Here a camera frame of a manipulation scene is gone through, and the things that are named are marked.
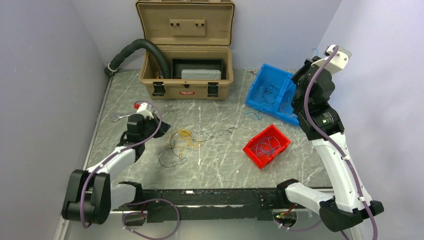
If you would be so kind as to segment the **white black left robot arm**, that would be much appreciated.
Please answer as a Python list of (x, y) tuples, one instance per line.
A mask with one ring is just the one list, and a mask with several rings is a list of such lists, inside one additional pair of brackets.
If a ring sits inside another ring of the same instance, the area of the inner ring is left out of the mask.
[(92, 224), (103, 224), (111, 210), (124, 204), (131, 210), (139, 209), (144, 203), (140, 183), (122, 181), (117, 187), (112, 187), (111, 183), (125, 168), (139, 160), (147, 141), (162, 137), (170, 128), (170, 124), (154, 113), (132, 114), (110, 155), (92, 167), (76, 169), (70, 174), (62, 218), (81, 222), (88, 228)]

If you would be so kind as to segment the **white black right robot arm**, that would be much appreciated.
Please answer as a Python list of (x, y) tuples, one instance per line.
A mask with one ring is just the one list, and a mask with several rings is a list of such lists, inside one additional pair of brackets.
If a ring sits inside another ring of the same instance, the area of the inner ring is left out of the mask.
[(375, 216), (384, 212), (362, 184), (349, 154), (345, 128), (328, 103), (335, 89), (329, 65), (320, 70), (324, 58), (307, 58), (291, 78), (296, 89), (291, 106), (299, 126), (318, 152), (333, 188), (333, 194), (307, 187), (296, 179), (279, 183), (275, 200), (282, 207), (301, 205), (315, 213), (332, 232), (343, 232), (370, 219), (378, 235)]

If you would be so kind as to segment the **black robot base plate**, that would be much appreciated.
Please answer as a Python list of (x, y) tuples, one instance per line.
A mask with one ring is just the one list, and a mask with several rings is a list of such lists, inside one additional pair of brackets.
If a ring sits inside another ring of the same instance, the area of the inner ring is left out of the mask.
[(256, 219), (271, 221), (274, 215), (294, 212), (302, 206), (279, 200), (276, 188), (145, 189), (148, 203), (120, 206), (113, 211), (139, 211), (148, 223), (175, 220), (174, 204), (182, 221)]

